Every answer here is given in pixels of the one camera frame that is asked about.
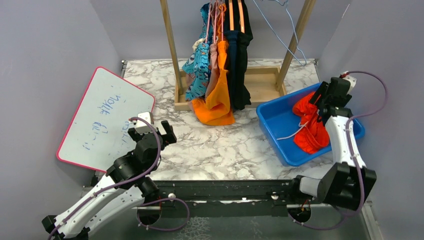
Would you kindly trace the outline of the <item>red-orange shorts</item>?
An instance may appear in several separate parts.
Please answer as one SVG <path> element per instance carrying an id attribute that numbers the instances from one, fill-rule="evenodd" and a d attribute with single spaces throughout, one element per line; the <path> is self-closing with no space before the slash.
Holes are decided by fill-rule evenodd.
<path id="1" fill-rule="evenodd" d="M 330 144 L 325 126 L 318 121 L 318 107 L 310 103 L 314 94 L 311 92 L 304 96 L 292 108 L 294 115 L 300 117 L 298 130 L 289 136 L 278 138 L 279 141 L 292 138 L 293 142 L 308 154 L 315 154 Z"/>

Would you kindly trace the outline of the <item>black shorts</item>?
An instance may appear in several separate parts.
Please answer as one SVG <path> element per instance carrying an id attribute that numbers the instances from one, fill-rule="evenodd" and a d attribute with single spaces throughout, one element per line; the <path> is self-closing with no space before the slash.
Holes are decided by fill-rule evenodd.
<path id="1" fill-rule="evenodd" d="M 246 105 L 251 105 L 251 95 L 245 86 L 245 73 L 248 65 L 248 46 L 253 40 L 249 12 L 244 0 L 237 1 L 238 7 L 238 34 L 237 54 L 235 67 L 235 87 L 233 89 L 232 104 L 234 110 L 243 110 Z"/>

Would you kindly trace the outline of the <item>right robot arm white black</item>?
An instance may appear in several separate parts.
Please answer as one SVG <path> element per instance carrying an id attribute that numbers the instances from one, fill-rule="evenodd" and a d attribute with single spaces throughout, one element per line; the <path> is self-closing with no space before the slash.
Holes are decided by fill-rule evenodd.
<path id="1" fill-rule="evenodd" d="M 371 192 L 377 174 L 367 168 L 356 143 L 352 111 L 346 107 L 357 83 L 342 74 L 322 82 L 306 97 L 306 125 L 325 128 L 331 145 L 333 166 L 322 178 L 298 175 L 288 190 L 289 199 L 300 204 L 308 197 L 334 207 L 359 211 Z"/>

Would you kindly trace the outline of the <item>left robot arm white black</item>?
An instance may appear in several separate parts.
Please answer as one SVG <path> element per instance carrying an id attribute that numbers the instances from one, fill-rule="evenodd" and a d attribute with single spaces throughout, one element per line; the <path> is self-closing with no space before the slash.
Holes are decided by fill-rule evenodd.
<path id="1" fill-rule="evenodd" d="M 139 190 L 136 197 L 144 205 L 152 205 L 159 198 L 159 188 L 148 176 L 158 168 L 161 151 L 177 138 L 168 121 L 161 122 L 165 134 L 147 123 L 148 130 L 138 133 L 129 128 L 128 134 L 135 148 L 117 158 L 106 174 L 77 203 L 59 215 L 48 215 L 42 220 L 52 240 L 82 240 L 88 238 L 91 227 L 87 224 L 115 198 L 131 188 Z"/>

